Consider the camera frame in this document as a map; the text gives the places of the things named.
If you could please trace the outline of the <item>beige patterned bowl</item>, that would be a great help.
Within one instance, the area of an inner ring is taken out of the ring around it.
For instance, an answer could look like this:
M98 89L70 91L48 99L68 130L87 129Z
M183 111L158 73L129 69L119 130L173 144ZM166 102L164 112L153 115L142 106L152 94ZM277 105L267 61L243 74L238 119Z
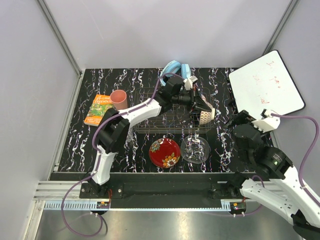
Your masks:
M216 114L216 109L212 108L211 112L208 111L202 111L200 113L200 118L199 118L199 125L206 125L208 123L210 123L211 121L214 120L215 118L215 114Z

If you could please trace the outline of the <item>clear glass plate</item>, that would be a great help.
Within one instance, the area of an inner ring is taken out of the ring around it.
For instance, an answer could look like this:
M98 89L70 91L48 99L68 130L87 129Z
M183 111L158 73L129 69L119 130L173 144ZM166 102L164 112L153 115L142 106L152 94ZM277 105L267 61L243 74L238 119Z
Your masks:
M183 160L193 164L204 163L209 158L210 151L208 141L197 135L185 137L180 145Z

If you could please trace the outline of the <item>red floral plate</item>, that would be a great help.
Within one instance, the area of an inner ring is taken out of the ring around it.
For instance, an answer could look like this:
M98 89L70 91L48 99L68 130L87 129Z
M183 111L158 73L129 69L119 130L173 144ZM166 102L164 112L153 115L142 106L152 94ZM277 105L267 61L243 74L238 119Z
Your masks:
M181 157L178 144L169 138L154 141L148 151L151 162L159 167L168 169L176 165Z

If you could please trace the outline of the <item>pink plastic cup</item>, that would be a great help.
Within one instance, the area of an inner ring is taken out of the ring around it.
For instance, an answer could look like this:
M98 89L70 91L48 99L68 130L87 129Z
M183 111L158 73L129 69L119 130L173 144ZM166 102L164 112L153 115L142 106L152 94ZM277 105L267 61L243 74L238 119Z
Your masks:
M116 110L128 108L127 93L124 90L117 89L110 94L110 100Z

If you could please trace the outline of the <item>blue patterned bowl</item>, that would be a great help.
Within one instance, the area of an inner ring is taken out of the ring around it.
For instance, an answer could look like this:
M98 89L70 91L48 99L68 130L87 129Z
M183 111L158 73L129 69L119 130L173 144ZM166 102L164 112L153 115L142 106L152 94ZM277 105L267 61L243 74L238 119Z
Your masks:
M213 108L213 106L207 101L207 98L205 97L204 94L201 95L201 98L209 108L211 109Z

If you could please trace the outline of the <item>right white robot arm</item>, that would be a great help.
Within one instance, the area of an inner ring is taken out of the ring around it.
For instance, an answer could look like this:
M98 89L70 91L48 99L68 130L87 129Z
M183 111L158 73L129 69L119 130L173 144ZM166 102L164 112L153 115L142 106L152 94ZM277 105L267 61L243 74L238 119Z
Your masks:
M319 124L314 118L311 119L315 125L315 136L300 167L296 168L282 150L268 146L262 140L264 134L279 127L282 115L264 109L261 116L261 119L255 119L242 110L231 117L225 127L232 128L239 159L250 164L259 176L266 177L281 188L285 196L264 188L240 172L235 172L227 181L225 188L228 195L235 199L240 196L252 199L287 220L303 239L318 240L320 197L304 181L303 168L318 140Z

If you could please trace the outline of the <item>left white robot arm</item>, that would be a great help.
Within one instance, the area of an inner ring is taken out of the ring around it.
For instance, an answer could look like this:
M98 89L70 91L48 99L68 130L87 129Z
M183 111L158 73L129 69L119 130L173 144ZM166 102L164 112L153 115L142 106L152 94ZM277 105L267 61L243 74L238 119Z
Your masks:
M97 155L93 170L87 177L93 181L90 192L95 197L103 198L108 193L106 183L110 179L114 158L123 149L133 126L166 113L173 105L185 106L190 113L213 114L213 108L204 101L195 86L198 80L195 76L184 79L169 72L162 77L168 77L166 84L157 84L152 96L144 102L123 110L110 108L104 114L92 138L92 147Z

